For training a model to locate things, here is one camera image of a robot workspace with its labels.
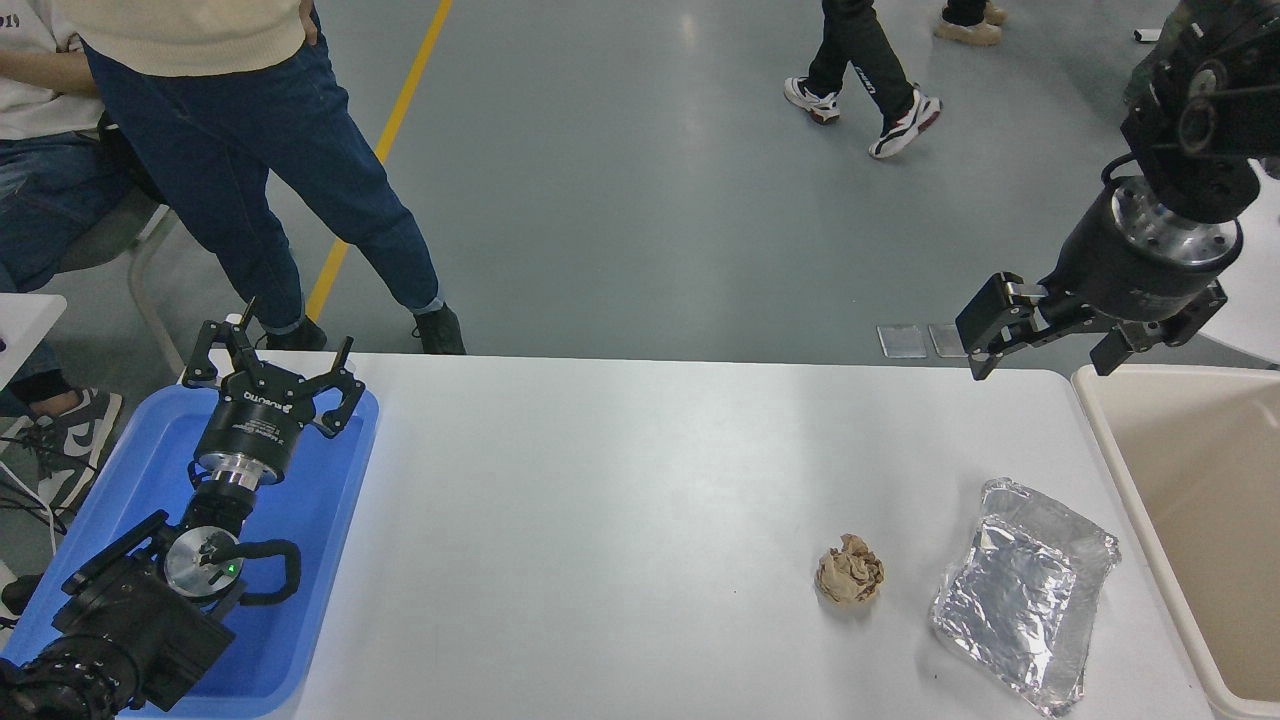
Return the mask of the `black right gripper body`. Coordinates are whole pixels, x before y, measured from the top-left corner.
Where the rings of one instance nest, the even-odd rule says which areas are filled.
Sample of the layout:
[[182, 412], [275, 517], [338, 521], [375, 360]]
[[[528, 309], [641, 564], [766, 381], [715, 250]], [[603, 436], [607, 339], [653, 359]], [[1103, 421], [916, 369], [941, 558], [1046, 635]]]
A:
[[1111, 318], [1161, 322], [1240, 254], [1236, 220], [1192, 220], [1152, 195], [1102, 195], [1069, 234], [1044, 286]]

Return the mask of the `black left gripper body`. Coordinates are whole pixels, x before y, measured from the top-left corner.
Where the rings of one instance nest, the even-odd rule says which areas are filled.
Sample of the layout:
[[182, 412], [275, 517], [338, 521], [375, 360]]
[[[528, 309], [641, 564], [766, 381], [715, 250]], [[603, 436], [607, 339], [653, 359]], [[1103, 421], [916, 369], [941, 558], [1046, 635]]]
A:
[[332, 372], [306, 378], [280, 366], [257, 366], [229, 374], [195, 461], [214, 471], [223, 460], [246, 457], [265, 473], [285, 473], [303, 428], [316, 420], [316, 397], [337, 387]]

